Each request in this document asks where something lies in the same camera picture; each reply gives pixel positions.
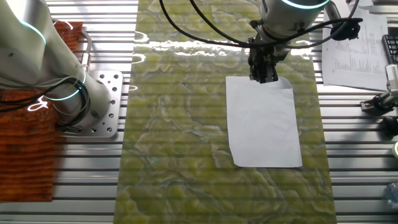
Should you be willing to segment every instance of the white paper sheet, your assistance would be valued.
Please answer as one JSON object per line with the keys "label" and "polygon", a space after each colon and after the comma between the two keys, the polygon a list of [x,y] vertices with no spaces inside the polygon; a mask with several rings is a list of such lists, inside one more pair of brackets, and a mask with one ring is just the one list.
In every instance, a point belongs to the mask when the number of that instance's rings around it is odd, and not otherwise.
{"label": "white paper sheet", "polygon": [[259,84],[226,77],[228,139],[240,167],[301,167],[293,89],[289,81]]}
{"label": "white paper sheet", "polygon": [[[381,39],[387,34],[387,19],[363,9],[357,9],[354,17],[364,19],[359,23],[359,39],[329,40],[322,45],[323,83],[386,90],[388,62]],[[329,35],[330,29],[324,29],[323,38]]]}

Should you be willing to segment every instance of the orange fabric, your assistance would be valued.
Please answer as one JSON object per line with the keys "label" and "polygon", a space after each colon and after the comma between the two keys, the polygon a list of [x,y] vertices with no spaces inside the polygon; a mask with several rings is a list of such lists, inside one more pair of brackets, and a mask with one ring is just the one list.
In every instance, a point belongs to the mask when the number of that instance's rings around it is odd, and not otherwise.
{"label": "orange fabric", "polygon": [[[73,30],[64,22],[57,22],[55,28],[74,52],[83,23],[70,24]],[[20,100],[36,94],[35,90],[0,90],[0,99]],[[0,113],[0,202],[52,200],[55,138],[59,133],[55,130],[57,112],[51,102],[47,107]]]}

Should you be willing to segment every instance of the glowing blue ring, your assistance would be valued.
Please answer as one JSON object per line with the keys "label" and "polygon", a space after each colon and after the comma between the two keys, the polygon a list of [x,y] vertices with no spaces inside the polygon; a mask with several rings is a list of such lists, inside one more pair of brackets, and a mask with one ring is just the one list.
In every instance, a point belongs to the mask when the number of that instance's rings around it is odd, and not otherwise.
{"label": "glowing blue ring", "polygon": [[36,27],[30,25],[29,23],[25,22],[25,21],[19,21],[21,22],[22,25],[31,28],[34,32],[36,32],[44,41],[44,45],[47,45],[47,41],[45,41],[45,37],[44,35],[38,30],[36,29]]}
{"label": "glowing blue ring", "polygon": [[[84,71],[84,74],[85,74],[85,76],[83,78],[83,84],[84,84],[86,82],[86,70],[83,68],[83,71]],[[49,99],[49,100],[53,100],[53,101],[63,101],[63,100],[67,100],[67,99],[70,99],[70,98],[74,97],[79,91],[80,90],[76,90],[76,92],[72,93],[71,95],[69,95],[67,97],[61,98],[61,99],[52,99],[52,98],[49,98],[49,97],[46,97],[46,98]]]}
{"label": "glowing blue ring", "polygon": [[323,3],[317,4],[317,5],[314,5],[314,6],[304,6],[304,5],[296,4],[296,3],[291,2],[291,1],[289,1],[289,0],[282,0],[282,2],[284,2],[284,3],[286,3],[286,4],[290,5],[290,6],[299,8],[299,9],[316,9],[316,8],[319,8],[319,7],[321,7],[321,6],[326,5],[326,4],[329,2],[329,0],[326,0],[326,1],[323,2]]}

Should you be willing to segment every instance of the metal slotted table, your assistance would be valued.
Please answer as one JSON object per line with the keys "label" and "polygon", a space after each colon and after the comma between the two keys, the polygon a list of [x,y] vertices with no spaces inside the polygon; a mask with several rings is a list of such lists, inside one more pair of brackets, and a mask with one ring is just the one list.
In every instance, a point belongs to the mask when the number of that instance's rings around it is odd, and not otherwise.
{"label": "metal slotted table", "polygon": [[[119,134],[112,140],[68,138],[57,145],[52,203],[0,204],[0,223],[112,223],[118,170],[126,118],[137,0],[47,1],[52,17],[83,21],[93,39],[92,70],[123,73]],[[398,27],[398,1],[376,1],[371,13],[385,14]],[[323,14],[317,22],[323,20]],[[312,40],[322,32],[311,34]],[[80,40],[80,49],[86,42]],[[333,182],[338,223],[396,223],[397,213],[386,213],[383,191],[398,182],[398,160],[392,141],[382,139],[381,117],[365,116],[359,102],[377,94],[338,86],[323,86],[322,48],[312,50],[326,147]],[[387,114],[398,116],[396,110]]]}

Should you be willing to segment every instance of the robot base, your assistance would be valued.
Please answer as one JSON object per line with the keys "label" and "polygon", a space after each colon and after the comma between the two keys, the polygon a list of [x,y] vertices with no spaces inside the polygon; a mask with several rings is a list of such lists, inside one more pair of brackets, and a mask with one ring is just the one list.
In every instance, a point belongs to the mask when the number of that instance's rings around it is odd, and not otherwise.
{"label": "robot base", "polygon": [[96,124],[64,130],[63,137],[112,138],[118,133],[119,111],[123,87],[123,74],[115,71],[90,71],[90,75],[102,82],[111,95],[108,112]]}

